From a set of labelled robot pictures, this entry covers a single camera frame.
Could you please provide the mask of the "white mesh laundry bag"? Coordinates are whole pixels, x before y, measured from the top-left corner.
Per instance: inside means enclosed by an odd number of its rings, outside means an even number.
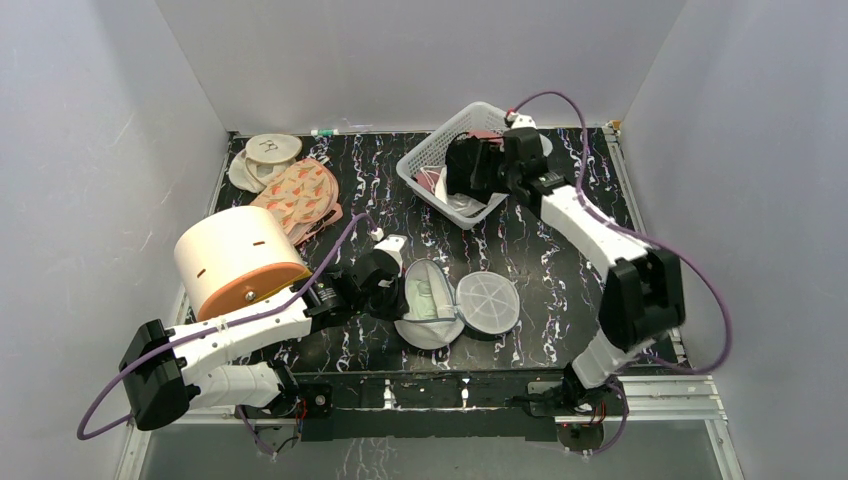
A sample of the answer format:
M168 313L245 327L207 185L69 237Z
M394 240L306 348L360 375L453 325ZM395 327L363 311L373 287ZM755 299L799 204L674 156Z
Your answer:
M440 318L412 321L406 300L409 280L429 280L436 297ZM437 350L453 343L465 329L497 336L512 331L518 323L520 297L513 283L488 271L472 272L456 285L450 283L442 268L432 260L417 260L404 275L403 299L407 311L394 322L399 335L422 350Z

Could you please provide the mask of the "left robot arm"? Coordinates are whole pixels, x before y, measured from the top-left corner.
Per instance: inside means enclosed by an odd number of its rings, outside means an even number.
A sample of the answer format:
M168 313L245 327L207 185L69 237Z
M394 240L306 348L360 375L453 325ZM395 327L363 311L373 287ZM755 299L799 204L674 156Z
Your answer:
M167 426L193 409L244 405L275 416L294 411L299 391L280 363L236 359L367 314L400 317L403 259L390 236L349 267L332 266L269 299L194 325L152 320L136 331L119 364L132 419L142 431Z

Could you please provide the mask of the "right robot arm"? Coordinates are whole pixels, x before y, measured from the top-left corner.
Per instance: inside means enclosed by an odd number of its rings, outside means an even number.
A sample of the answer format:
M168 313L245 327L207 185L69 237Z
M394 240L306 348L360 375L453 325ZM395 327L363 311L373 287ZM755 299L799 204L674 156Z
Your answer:
M681 260L620 231L616 222L589 212L577 187L553 168L533 127L490 137L460 133L445 154L446 190L479 201L508 194L563 235L588 259L604 286L599 328L588 346L563 370L562 384L529 393L577 414L590 413L609 391L611 378L655 341L685 320Z

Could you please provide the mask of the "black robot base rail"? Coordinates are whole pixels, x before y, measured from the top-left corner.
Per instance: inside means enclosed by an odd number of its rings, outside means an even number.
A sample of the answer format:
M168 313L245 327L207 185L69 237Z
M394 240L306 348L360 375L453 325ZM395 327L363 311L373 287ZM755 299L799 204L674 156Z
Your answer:
M269 453L366 437L519 437L591 450L614 411L608 389L568 388L558 370L298 374L287 387L275 407L234 411Z

